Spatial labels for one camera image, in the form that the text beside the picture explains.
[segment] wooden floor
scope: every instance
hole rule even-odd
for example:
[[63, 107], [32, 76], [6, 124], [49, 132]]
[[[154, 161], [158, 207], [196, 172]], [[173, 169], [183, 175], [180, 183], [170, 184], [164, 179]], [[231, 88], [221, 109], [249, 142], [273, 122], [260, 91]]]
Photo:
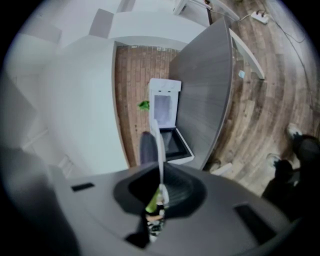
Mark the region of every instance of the wooden floor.
[[[304, 37], [288, 11], [275, 0], [223, 2], [240, 17], [266, 8], [266, 13], [271, 13], [288, 34], [298, 40]], [[235, 52], [229, 114], [206, 168], [210, 169], [215, 162], [232, 163], [233, 168], [225, 177], [261, 195], [274, 177], [274, 169], [265, 161], [269, 153], [279, 154], [299, 166], [285, 133], [286, 126], [295, 123], [303, 133], [316, 134], [320, 113], [319, 63], [308, 39], [302, 43], [291, 40], [306, 68], [306, 79], [293, 46], [272, 20], [264, 25], [248, 17], [234, 22], [231, 29], [256, 56], [265, 80], [259, 80]], [[240, 70], [245, 72], [244, 79], [238, 76]]]
[[178, 51], [161, 47], [120, 46], [115, 59], [115, 97], [124, 149], [131, 167], [140, 163], [139, 141], [149, 131], [149, 113], [138, 104], [149, 100], [151, 78], [167, 79]]
[[[240, 17], [256, 10], [271, 13], [283, 29], [300, 40], [304, 33], [276, 0], [222, 0]], [[213, 14], [213, 20], [219, 15]], [[216, 148], [206, 169], [213, 162], [232, 163], [225, 174], [260, 195], [274, 169], [267, 167], [266, 156], [279, 154], [299, 165], [286, 137], [288, 123], [297, 124], [307, 134], [315, 135], [320, 123], [320, 66], [308, 39], [291, 40], [301, 56], [273, 22], [264, 25], [251, 17], [234, 22], [231, 29], [247, 44], [265, 72], [265, 80], [251, 72], [248, 63], [234, 52], [232, 92], [229, 112]], [[147, 99], [147, 82], [152, 77], [167, 78], [169, 62], [175, 50], [156, 47], [119, 47], [116, 55], [115, 92], [121, 134], [131, 166], [139, 164], [139, 139], [148, 130], [148, 113], [137, 104]], [[245, 72], [244, 79], [238, 76]]]

